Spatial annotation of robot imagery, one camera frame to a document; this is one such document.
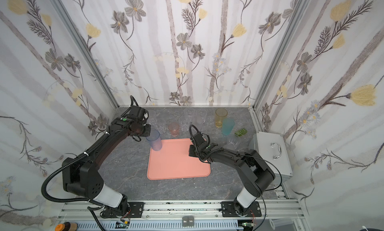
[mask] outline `pink tray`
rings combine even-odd
[[[207,163],[189,157],[189,138],[161,140],[160,151],[151,148],[147,177],[150,180],[206,177],[211,173]]]

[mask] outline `floral wallpaper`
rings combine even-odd
[[[115,108],[49,0],[0,3],[0,229],[51,230],[63,204],[41,196],[42,182],[94,142]],[[73,196],[61,176],[48,189]]]
[[[311,0],[257,107],[312,230],[382,229],[383,0]]]
[[[61,0],[121,105],[253,105],[298,0]]]

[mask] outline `orange cap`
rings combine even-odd
[[[65,228],[65,225],[64,224],[58,224],[55,228],[55,231],[63,231]]]

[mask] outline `metal case handle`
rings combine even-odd
[[[280,147],[280,145],[277,142],[272,142],[271,143],[271,147],[273,147],[274,144],[277,144],[277,146],[279,148],[279,152],[280,152],[279,156],[277,156],[277,157],[275,155],[273,156],[273,159],[277,159],[277,158],[279,158],[281,156],[281,147]]]

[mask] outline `blue cup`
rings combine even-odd
[[[221,128],[221,132],[225,135],[225,136],[228,136],[233,127],[235,125],[235,121],[232,119],[232,118],[226,118],[223,120],[223,126]]]
[[[160,133],[157,130],[152,129],[151,133],[148,137],[146,137],[147,141],[151,145],[151,148],[155,151],[160,151],[163,147],[161,143]]]

